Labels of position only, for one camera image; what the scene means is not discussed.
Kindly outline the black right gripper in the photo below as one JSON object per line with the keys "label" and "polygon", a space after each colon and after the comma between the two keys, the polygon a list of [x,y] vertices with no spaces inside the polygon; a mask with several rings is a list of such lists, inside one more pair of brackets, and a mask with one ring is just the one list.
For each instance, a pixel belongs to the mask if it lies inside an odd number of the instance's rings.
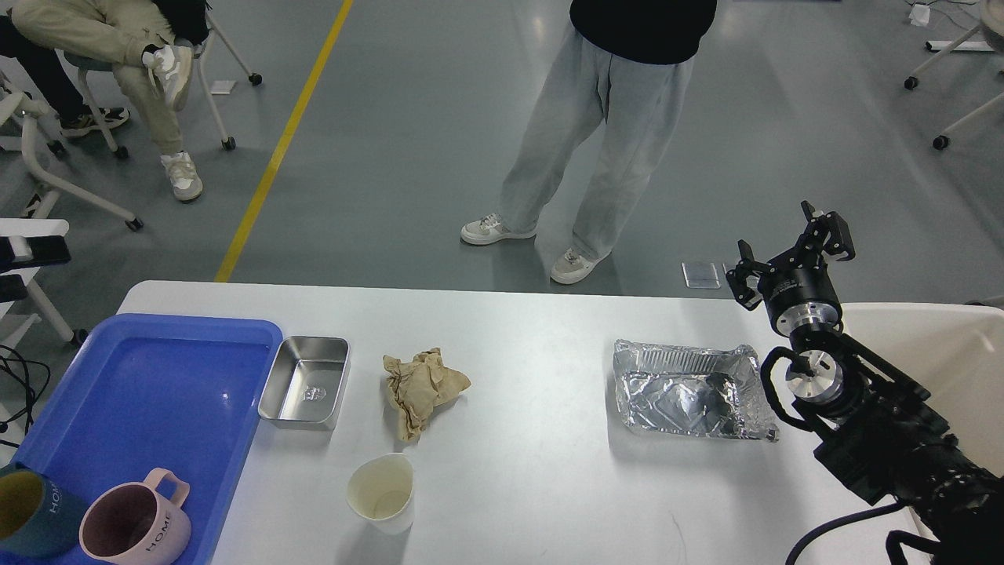
{"label": "black right gripper", "polygon": [[[826,272],[825,257],[837,262],[856,257],[849,225],[842,215],[818,213],[808,201],[801,201],[800,207],[806,229],[788,251],[788,267],[803,271],[773,272],[773,265],[757,261],[749,243],[739,240],[739,260],[726,272],[736,303],[754,311],[764,299],[771,327],[783,337],[791,336],[800,326],[835,326],[842,321],[842,305]],[[758,290],[761,278],[762,293]]]}

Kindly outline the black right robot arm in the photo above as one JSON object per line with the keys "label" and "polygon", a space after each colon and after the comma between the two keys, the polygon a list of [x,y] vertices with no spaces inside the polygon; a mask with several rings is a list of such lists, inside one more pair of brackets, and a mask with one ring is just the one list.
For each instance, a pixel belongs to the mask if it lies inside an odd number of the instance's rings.
{"label": "black right robot arm", "polygon": [[806,201],[801,210],[806,229],[789,250],[762,262],[738,241],[740,258],[726,279],[738,304],[749,311],[764,304],[771,328],[789,340],[759,371],[771,409],[817,434],[814,457],[868,510],[822,523],[786,561],[832,530],[910,508],[932,537],[890,530],[891,563],[906,563],[911,548],[933,564],[1000,564],[1002,479],[965,456],[949,422],[926,404],[931,394],[922,384],[844,332],[826,257],[853,260],[849,225]]}

